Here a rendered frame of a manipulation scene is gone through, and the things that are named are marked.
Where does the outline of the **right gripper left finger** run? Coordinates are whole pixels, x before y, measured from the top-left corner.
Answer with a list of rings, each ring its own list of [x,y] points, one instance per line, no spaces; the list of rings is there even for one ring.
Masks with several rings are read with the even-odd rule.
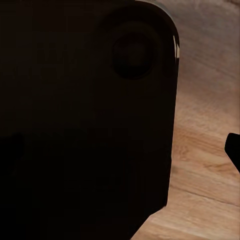
[[[0,138],[0,192],[25,152],[25,142],[21,133]]]

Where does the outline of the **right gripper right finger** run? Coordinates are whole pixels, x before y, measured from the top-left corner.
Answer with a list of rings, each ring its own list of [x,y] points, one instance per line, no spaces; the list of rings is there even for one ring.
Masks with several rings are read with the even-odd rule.
[[[240,172],[240,135],[229,133],[224,150]]]

